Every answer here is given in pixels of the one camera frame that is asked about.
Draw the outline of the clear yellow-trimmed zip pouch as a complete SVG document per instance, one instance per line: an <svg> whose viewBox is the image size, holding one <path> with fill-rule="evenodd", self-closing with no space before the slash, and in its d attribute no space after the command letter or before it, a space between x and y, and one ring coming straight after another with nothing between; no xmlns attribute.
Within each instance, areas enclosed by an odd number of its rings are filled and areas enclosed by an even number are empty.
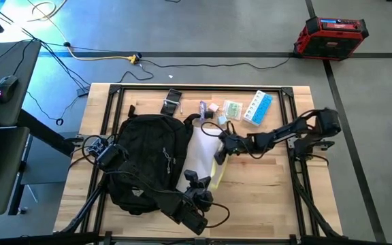
<svg viewBox="0 0 392 245"><path fill-rule="evenodd" d="M176 188L185 192L190 186L189 181L184 177L185 170L192 170L199 178L211 177L209 190L214 191L221 183L221 179L227 167L228 157L222 165L219 165L214 155L221 149L223 143L217 137L211 137L202 132L200 127L193 128L193 134L188 144L187 156L184 162L182 173Z"/></svg>

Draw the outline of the black metal table frame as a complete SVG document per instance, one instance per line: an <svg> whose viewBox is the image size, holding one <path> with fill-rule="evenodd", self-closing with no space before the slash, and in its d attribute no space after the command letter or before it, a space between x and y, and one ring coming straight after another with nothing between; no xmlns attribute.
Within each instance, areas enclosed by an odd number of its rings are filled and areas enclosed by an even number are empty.
<svg viewBox="0 0 392 245"><path fill-rule="evenodd" d="M183 114L175 117L184 120L196 113L200 101L222 106L224 100L244 104L245 109L257 90L267 91L274 98L260 127L235 121L236 131L245 136L250 132L266 132L292 121L292 116L314 108L309 86L216 86L183 85L154 87L153 84L114 85L96 83L88 95L79 133L82 135L109 135L127 118L130 105L136 114L157 114L169 87L182 92ZM231 216L223 225L206 229L195 235L184 225L178 225L160 211L132 216L115 206L107 195L104 201L94 204L83 231L111 231L118 239L125 238L175 238L194 242L194 238L214 241L233 239L288 239L300 237L295 208L295 194L287 156L288 145L281 142L259 160L248 155L231 156L226 163L223 178L214 192L214 201L230 209ZM325 220L342 234L328 165L322 159L308 161L308 176L315 205ZM68 226L71 219L90 193L91 178L96 184L93 166L85 160L75 164L68 173L54 231Z"/></svg>

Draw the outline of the black desk leg beam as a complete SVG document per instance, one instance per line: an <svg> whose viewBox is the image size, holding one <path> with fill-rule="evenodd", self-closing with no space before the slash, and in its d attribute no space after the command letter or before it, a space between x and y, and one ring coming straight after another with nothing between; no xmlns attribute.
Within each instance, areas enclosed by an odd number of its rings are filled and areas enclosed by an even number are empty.
<svg viewBox="0 0 392 245"><path fill-rule="evenodd" d="M61 134L52 130L23 109L20 110L16 125L29 128L32 136L47 143L47 145L68 157L74 150L73 143L66 140Z"/></svg>

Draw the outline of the red black jobsite radio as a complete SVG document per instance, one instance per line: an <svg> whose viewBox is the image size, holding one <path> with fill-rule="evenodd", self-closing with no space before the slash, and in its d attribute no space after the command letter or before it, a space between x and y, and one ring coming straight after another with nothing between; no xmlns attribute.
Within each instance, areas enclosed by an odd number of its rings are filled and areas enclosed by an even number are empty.
<svg viewBox="0 0 392 245"><path fill-rule="evenodd" d="M308 19L294 43L296 56L308 59L342 61L349 58L369 36L364 19Z"/></svg>

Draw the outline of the green patterned clear packet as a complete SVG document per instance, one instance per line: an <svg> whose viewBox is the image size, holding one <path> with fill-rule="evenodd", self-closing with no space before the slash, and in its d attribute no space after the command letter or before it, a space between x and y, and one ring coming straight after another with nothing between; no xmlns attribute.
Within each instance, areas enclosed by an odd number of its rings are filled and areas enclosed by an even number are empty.
<svg viewBox="0 0 392 245"><path fill-rule="evenodd" d="M223 114L226 118L240 120L242 115L243 103L225 100L223 104Z"/></svg>

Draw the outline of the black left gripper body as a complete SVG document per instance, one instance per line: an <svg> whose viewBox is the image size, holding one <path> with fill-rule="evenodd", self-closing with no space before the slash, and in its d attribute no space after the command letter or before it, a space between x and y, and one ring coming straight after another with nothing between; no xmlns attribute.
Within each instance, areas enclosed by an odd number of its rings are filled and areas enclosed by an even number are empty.
<svg viewBox="0 0 392 245"><path fill-rule="evenodd" d="M205 188L187 187L184 192L184 200L197 209L208 212L214 201L212 192Z"/></svg>

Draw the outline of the dark grey desk top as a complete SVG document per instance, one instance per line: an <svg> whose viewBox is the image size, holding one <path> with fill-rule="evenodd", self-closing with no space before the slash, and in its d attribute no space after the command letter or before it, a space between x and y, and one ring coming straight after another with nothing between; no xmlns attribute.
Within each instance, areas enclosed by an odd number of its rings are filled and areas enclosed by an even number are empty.
<svg viewBox="0 0 392 245"><path fill-rule="evenodd" d="M8 208L28 137L26 127L0 129L0 215Z"/></svg>
<svg viewBox="0 0 392 245"><path fill-rule="evenodd" d="M0 103L0 125L3 127L14 126L18 122L39 50L37 41L0 43L0 81L8 76L17 79L12 98Z"/></svg>

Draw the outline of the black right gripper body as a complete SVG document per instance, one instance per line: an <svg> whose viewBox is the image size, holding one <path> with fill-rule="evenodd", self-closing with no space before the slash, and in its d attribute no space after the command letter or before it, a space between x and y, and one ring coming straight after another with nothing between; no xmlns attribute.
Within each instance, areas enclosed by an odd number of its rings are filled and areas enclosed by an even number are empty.
<svg viewBox="0 0 392 245"><path fill-rule="evenodd" d="M225 154L249 153L250 138L237 134L221 133L220 140L223 143L221 152Z"/></svg>

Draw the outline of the black fabric backpack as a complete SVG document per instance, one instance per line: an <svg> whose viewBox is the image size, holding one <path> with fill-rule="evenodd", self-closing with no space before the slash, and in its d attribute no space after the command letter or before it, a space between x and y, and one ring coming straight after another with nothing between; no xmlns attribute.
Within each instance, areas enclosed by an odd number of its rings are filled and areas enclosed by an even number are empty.
<svg viewBox="0 0 392 245"><path fill-rule="evenodd" d="M115 141L119 154L104 172L110 175L108 191L113 204L132 215L159 207L152 195L176 191L188 144L193 135L191 114L181 121L163 114L135 114L131 106Z"/></svg>

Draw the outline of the grey desk foot plate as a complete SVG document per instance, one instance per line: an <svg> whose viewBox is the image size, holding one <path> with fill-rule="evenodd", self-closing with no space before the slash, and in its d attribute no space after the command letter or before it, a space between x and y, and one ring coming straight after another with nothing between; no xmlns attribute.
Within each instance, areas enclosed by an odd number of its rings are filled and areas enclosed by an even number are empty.
<svg viewBox="0 0 392 245"><path fill-rule="evenodd" d="M65 182L71 159L47 143L31 136L21 184Z"/></svg>

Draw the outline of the black computer mouse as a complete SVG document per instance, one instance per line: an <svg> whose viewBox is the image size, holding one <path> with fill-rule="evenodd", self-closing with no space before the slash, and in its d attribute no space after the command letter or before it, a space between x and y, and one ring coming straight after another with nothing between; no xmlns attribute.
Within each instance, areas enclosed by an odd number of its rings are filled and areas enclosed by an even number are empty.
<svg viewBox="0 0 392 245"><path fill-rule="evenodd" d="M18 78L15 75L5 76L0 79L0 103L9 102L14 96Z"/></svg>

